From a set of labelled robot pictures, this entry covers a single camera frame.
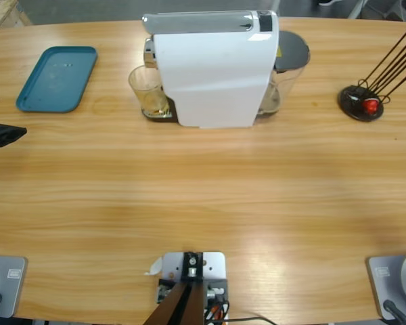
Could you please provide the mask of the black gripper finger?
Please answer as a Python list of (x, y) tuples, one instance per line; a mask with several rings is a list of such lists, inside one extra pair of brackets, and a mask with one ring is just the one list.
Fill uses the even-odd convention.
[(0, 124), (0, 148), (16, 142), (26, 133), (25, 127)]

